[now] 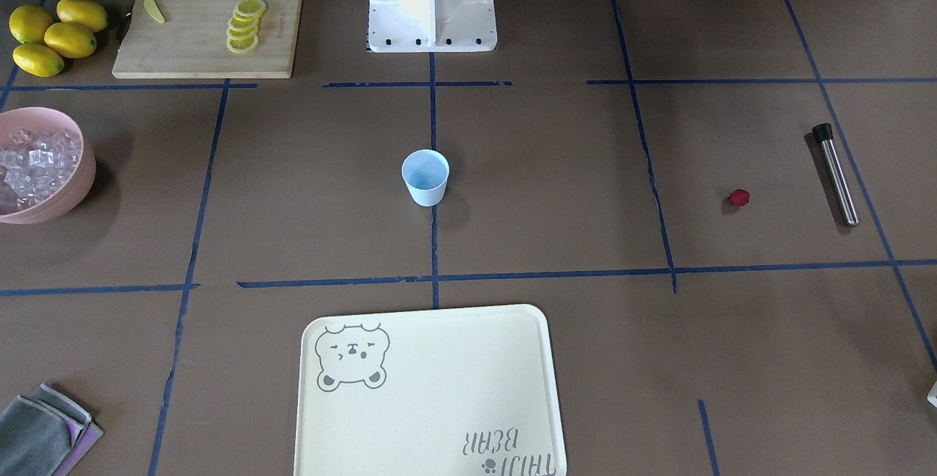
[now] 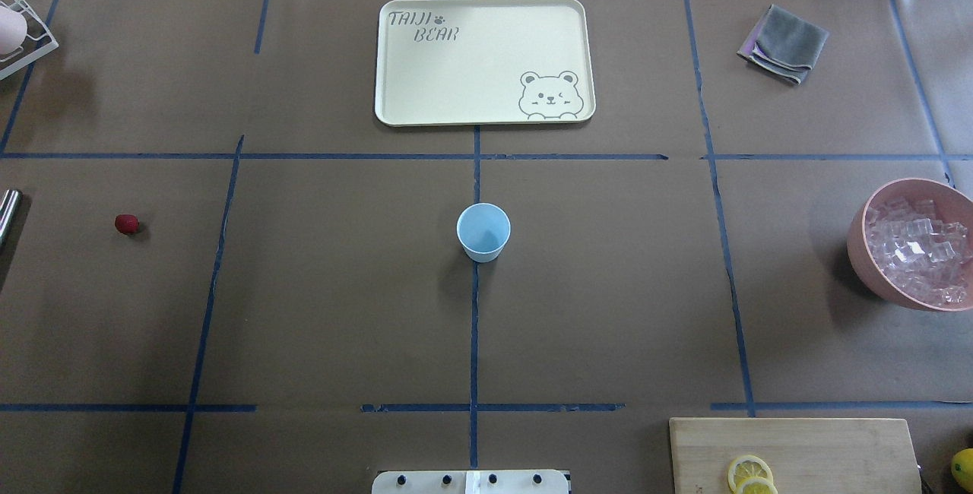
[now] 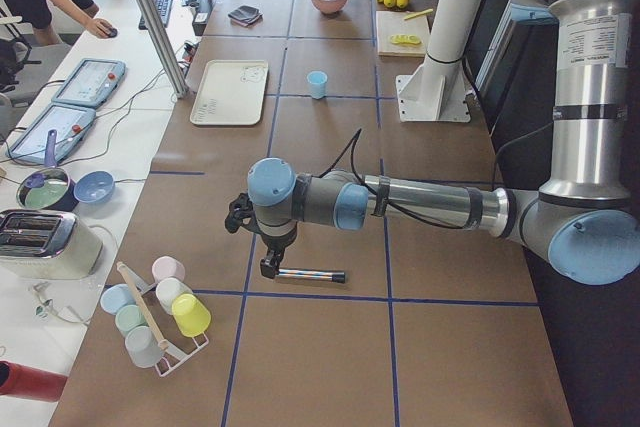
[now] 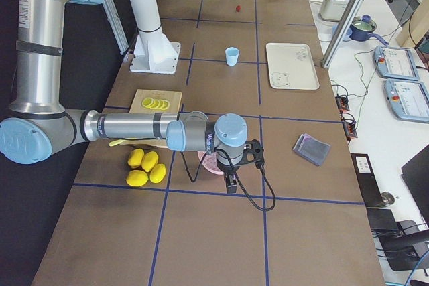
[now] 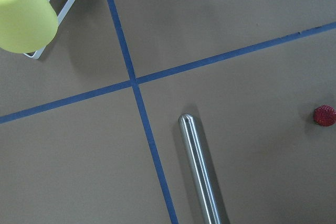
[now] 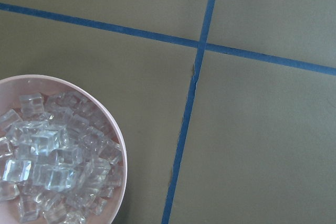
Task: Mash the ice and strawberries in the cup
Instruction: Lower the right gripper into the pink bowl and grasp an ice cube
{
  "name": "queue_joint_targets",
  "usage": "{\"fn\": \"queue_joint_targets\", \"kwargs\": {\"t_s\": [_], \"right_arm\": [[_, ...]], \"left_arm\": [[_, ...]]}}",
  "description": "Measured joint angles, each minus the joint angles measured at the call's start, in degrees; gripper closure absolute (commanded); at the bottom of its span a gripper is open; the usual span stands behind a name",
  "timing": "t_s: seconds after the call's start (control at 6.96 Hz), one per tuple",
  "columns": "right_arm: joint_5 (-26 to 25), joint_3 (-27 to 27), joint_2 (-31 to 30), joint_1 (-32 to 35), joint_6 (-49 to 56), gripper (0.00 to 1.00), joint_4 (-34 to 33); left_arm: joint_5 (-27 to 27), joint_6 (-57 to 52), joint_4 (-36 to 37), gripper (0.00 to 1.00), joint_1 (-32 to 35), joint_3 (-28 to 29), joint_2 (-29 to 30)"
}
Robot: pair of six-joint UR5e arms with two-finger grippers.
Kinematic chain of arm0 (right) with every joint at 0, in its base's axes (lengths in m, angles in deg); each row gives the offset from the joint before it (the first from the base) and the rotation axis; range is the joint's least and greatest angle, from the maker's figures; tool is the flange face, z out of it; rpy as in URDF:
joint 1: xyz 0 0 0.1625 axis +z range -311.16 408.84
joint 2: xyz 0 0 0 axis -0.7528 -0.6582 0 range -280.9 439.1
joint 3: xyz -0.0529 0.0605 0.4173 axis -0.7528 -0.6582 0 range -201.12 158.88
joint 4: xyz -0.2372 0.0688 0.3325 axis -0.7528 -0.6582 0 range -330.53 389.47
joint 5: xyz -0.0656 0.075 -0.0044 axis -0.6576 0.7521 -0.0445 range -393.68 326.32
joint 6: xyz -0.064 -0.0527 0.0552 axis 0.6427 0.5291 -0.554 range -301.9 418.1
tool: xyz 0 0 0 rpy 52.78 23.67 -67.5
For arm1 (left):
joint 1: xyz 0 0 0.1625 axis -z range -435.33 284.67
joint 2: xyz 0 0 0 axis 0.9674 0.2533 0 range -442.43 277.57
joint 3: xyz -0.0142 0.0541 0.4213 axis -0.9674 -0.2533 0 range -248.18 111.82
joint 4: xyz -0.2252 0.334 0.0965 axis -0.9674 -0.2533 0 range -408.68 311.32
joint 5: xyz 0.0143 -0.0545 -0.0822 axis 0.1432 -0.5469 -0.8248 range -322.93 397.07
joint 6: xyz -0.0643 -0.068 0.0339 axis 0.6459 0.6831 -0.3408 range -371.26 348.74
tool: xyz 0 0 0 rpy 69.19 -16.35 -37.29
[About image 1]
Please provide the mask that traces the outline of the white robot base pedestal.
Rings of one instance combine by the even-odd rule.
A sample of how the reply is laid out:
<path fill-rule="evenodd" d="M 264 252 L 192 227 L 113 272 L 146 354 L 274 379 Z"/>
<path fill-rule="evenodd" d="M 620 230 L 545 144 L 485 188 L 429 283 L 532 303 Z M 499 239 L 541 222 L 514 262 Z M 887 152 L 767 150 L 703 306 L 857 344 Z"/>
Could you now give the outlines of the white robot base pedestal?
<path fill-rule="evenodd" d="M 476 53 L 496 49 L 494 0 L 368 0 L 374 53 Z"/>

